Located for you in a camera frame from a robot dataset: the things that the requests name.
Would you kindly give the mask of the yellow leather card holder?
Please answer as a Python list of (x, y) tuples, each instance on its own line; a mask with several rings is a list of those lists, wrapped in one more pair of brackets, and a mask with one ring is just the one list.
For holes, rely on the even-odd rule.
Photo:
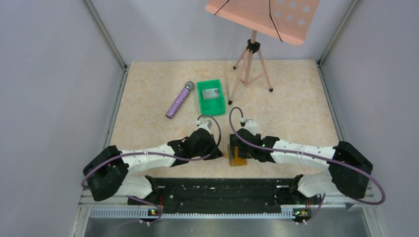
[(230, 166), (246, 166), (247, 160), (239, 156), (239, 147), (227, 145)]

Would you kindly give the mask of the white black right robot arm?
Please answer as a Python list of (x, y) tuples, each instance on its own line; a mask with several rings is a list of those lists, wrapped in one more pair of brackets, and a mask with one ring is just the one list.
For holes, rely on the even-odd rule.
[(261, 137), (245, 128), (230, 134), (229, 139), (230, 146), (238, 148), (241, 158), (316, 169), (318, 173), (314, 175), (297, 175), (291, 187), (293, 192), (307, 198), (340, 192), (349, 198), (362, 200), (366, 195), (373, 164), (348, 142), (315, 147), (274, 136)]

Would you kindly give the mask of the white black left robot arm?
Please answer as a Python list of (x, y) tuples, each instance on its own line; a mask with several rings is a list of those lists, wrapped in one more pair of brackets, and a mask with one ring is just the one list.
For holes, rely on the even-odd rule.
[(157, 167), (175, 167), (187, 164), (191, 159), (217, 159), (223, 156), (218, 146), (213, 135), (204, 128), (145, 150), (120, 151), (115, 145), (108, 146), (83, 169), (82, 186), (90, 190), (94, 201), (114, 195), (145, 199), (156, 195), (158, 187), (150, 176), (135, 178), (135, 173)]

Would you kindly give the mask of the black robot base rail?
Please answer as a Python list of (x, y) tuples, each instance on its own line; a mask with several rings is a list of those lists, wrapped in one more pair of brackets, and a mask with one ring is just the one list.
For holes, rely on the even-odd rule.
[(302, 222), (316, 208), (352, 210), (362, 204), (338, 192), (322, 198), (306, 198), (290, 190), (285, 179), (156, 178), (158, 192), (141, 203), (124, 195), (103, 201), (93, 200), (83, 191), (81, 207), (90, 208), (91, 217), (163, 219), (289, 219)]

